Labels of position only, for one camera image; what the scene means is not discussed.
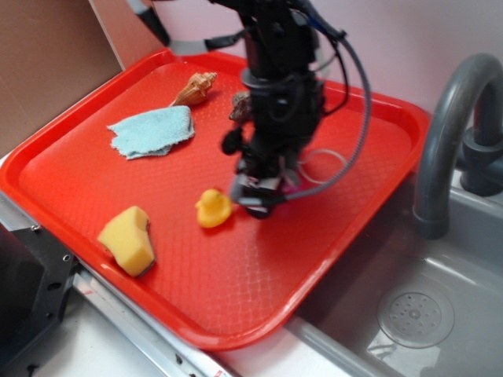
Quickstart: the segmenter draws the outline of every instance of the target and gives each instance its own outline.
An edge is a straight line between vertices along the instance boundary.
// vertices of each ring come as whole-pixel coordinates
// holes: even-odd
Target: black metal bracket
[[[62,321],[76,265],[40,226],[0,224],[0,374]]]

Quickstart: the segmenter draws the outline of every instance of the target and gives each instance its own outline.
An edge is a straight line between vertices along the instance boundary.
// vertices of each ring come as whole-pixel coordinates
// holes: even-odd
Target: gray faucet
[[[466,125],[473,114],[473,127]],[[463,61],[437,104],[417,175],[413,215],[417,233],[438,239],[449,229],[454,167],[461,187],[479,196],[503,190],[503,68],[480,53]]]

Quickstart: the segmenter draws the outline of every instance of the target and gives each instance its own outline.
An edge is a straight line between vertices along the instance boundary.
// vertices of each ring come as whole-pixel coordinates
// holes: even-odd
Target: drain strainer
[[[398,344],[426,348],[440,343],[454,325],[445,295],[425,285],[406,285],[385,294],[377,310],[384,333]]]

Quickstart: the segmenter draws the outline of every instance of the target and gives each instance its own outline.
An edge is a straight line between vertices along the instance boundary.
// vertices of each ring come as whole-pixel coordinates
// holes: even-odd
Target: blue cloth
[[[112,139],[112,148],[127,159],[164,156],[173,145],[194,135],[188,106],[172,106],[133,115],[108,128],[117,135]]]

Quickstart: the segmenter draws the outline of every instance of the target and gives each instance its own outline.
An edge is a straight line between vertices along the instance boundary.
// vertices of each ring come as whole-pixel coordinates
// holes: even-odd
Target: rubber duck
[[[214,188],[203,192],[196,208],[197,222],[203,228],[214,228],[222,224],[233,212],[230,198]]]

